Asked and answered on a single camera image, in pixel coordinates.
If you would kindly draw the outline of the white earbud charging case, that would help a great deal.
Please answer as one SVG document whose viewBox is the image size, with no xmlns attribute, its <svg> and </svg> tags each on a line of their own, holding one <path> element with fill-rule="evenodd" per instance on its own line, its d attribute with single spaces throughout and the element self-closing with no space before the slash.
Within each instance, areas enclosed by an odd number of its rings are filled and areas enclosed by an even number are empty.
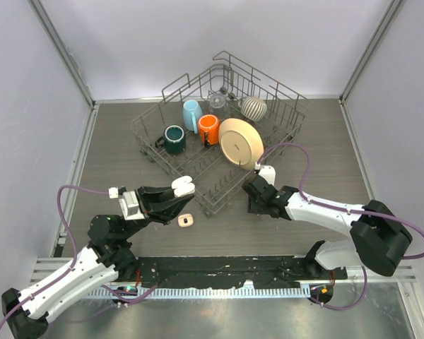
<svg viewBox="0 0 424 339">
<path fill-rule="evenodd" d="M 196 187 L 193 183 L 193 179 L 190 176 L 183 176 L 175 179 L 171 183 L 171 189 L 173 190 L 174 196 L 177 198 L 189 194 L 194 194 Z"/>
</svg>

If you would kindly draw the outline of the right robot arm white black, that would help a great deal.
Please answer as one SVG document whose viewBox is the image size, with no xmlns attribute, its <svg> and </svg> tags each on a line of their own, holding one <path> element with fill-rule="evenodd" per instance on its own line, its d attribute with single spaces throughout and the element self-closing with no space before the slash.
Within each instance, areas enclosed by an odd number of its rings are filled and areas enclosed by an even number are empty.
<svg viewBox="0 0 424 339">
<path fill-rule="evenodd" d="M 323 278 L 341 266 L 365 266 L 390 277 L 411 245 L 410 232 L 383 203 L 348 205 L 307 196 L 295 187 L 276 189 L 259 174 L 244 181 L 243 190 L 258 214 L 316 224 L 347 236 L 346 241 L 317 243 L 305 261 L 306 273 Z"/>
</svg>

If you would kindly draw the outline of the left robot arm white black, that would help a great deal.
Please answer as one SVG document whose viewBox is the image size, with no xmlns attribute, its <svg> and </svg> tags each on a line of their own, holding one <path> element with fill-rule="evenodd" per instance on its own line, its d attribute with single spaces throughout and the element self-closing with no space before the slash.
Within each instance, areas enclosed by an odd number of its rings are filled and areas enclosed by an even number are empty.
<svg viewBox="0 0 424 339">
<path fill-rule="evenodd" d="M 40 338 L 51 322 L 84 295 L 110 282 L 130 281 L 139 261 L 128 239 L 152 222 L 169 224 L 194 193 L 189 176 L 166 187 L 109 188 L 104 195 L 119 201 L 121 214 L 96 215 L 88 230 L 90 241 L 75 250 L 68 263 L 30 287 L 5 291 L 1 324 L 9 326 L 14 338 Z"/>
</svg>

